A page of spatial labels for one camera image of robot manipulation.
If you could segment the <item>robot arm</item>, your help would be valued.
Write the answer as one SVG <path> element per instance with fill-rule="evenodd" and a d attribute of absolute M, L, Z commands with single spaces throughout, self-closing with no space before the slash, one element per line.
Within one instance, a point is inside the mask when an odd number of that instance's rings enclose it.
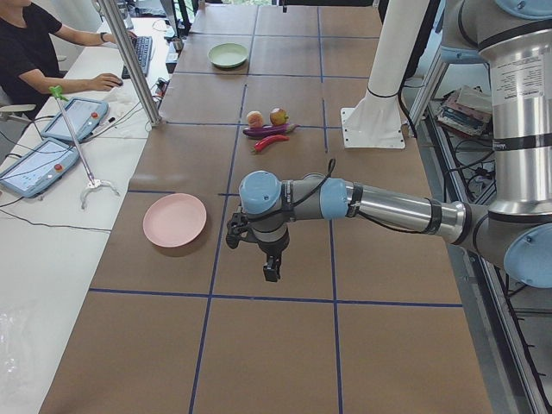
<path fill-rule="evenodd" d="M 426 1 L 391 1 L 364 98 L 342 110 L 346 149 L 368 149 L 372 184 L 311 173 L 280 180 L 251 172 L 240 183 L 226 242 L 256 244 L 264 275 L 279 279 L 287 225 L 297 220 L 362 217 L 398 232 L 436 235 L 476 253 L 514 279 L 551 285 L 551 4 L 548 1 L 449 1 L 442 57 L 482 60 L 490 74 L 496 196 L 489 205 L 412 196 L 398 99 L 422 27 Z"/>

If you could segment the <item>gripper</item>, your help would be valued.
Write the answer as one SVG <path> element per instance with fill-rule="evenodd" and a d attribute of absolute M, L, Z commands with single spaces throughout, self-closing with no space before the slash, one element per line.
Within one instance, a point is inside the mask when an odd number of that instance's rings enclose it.
<path fill-rule="evenodd" d="M 271 232 L 260 232 L 253 229 L 253 235 L 259 248 L 267 255 L 263 266 L 265 281 L 278 282 L 280 280 L 281 255 L 289 245 L 289 231 L 287 227 L 280 227 Z"/>

